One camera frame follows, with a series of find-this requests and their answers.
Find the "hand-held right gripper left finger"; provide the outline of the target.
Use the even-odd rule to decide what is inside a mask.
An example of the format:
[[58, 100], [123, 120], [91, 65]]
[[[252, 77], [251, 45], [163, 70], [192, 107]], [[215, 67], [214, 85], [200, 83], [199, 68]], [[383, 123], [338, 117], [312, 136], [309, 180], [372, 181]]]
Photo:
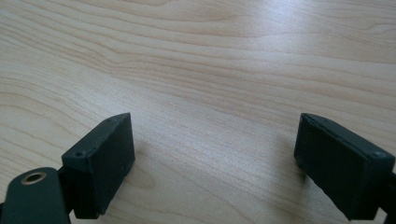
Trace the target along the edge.
[[129, 113], [100, 122], [62, 155], [59, 170], [66, 210], [77, 218], [104, 214], [134, 164]]

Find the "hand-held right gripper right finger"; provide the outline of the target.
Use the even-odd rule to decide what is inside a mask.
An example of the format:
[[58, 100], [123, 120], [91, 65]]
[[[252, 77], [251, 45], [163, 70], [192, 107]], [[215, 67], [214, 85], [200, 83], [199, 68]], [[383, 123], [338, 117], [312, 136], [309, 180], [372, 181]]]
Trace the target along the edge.
[[349, 220], [396, 220], [396, 157], [342, 125], [303, 113], [294, 158]]

